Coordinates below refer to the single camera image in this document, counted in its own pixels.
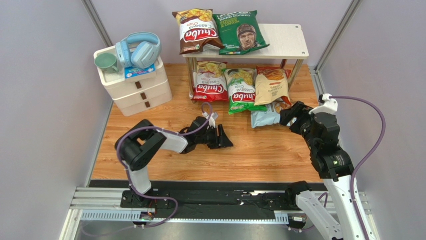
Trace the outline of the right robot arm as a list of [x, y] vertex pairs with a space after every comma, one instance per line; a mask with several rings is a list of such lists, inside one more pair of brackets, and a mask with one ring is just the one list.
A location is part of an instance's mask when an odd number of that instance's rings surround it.
[[373, 229], [357, 187], [355, 171], [349, 154], [339, 144], [340, 126], [336, 117], [338, 102], [322, 100], [312, 108], [298, 101], [280, 112], [280, 124], [290, 124], [290, 131], [302, 136], [310, 150], [310, 160], [323, 180], [337, 214], [335, 219], [315, 197], [306, 182], [289, 188], [292, 204], [311, 219], [326, 240], [375, 240]]

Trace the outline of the dark green chips bag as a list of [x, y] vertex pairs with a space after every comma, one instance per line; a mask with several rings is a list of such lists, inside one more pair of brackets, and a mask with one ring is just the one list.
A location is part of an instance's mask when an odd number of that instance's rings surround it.
[[256, 10], [213, 15], [224, 46], [219, 55], [246, 55], [270, 46], [262, 35], [257, 15]]

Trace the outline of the green Chuba chips bag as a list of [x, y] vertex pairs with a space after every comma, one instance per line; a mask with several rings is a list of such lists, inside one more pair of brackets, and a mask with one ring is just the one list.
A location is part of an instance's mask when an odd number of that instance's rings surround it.
[[266, 112], [264, 105], [255, 105], [255, 70], [251, 68], [227, 68], [223, 71], [229, 98], [229, 115], [250, 112]]

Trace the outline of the brown Chuba chips bag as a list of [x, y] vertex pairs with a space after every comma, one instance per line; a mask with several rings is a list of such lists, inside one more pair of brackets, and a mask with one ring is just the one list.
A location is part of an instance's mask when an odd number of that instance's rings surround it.
[[207, 47], [222, 50], [223, 45], [212, 9], [194, 8], [172, 13], [179, 26], [180, 55], [202, 53]]

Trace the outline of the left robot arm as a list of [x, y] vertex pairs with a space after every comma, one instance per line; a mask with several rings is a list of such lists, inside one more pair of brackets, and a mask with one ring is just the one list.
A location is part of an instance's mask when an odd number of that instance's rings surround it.
[[234, 146], [223, 125], [216, 125], [213, 117], [199, 116], [179, 132], [154, 126], [144, 119], [117, 140], [115, 150], [125, 168], [130, 188], [143, 196], [152, 188], [148, 164], [160, 150], [185, 155], [198, 145], [206, 145], [211, 150]]

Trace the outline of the cream orange cassava chips bag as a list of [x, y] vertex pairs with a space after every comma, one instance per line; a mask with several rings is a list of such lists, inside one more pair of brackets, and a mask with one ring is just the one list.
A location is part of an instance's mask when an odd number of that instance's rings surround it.
[[289, 95], [290, 70], [279, 67], [258, 66], [255, 79], [255, 106], [263, 106], [276, 101], [292, 105]]

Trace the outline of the light blue cassava chips bag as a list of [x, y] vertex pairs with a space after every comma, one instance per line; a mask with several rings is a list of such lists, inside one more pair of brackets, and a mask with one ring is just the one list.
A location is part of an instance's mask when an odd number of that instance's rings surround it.
[[275, 101], [266, 105], [267, 111], [252, 111], [251, 127], [253, 129], [258, 127], [279, 125], [282, 110], [290, 109], [293, 105], [284, 101]]

